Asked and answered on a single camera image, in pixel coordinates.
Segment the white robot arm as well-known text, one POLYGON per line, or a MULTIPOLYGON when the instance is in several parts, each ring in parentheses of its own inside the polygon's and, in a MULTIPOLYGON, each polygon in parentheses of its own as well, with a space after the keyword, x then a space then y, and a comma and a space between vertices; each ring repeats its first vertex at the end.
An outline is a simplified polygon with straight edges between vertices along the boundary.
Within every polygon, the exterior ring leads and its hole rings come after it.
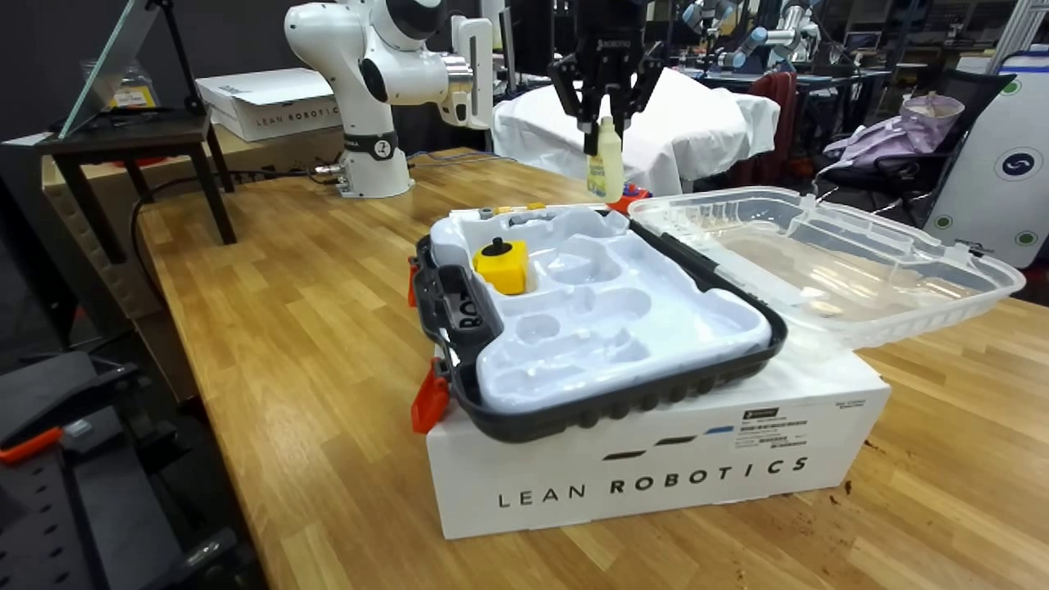
MULTIPOLYGON (((445 0, 322 0, 286 8, 286 41, 335 91, 340 195, 411 191, 393 106, 434 106, 453 126, 497 124, 500 8, 448 17, 445 0)), ((601 164, 622 155, 622 131, 664 75, 644 17, 646 0, 576 0, 576 47, 550 63, 558 100, 584 131, 584 155, 601 164)))

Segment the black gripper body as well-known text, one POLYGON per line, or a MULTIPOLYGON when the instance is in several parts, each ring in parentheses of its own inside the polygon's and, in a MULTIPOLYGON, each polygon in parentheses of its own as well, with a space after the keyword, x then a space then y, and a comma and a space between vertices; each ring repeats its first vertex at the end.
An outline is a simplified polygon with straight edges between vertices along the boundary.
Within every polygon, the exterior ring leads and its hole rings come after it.
POLYGON ((646 0, 575 0, 576 72, 587 96, 629 85, 644 57, 646 0))

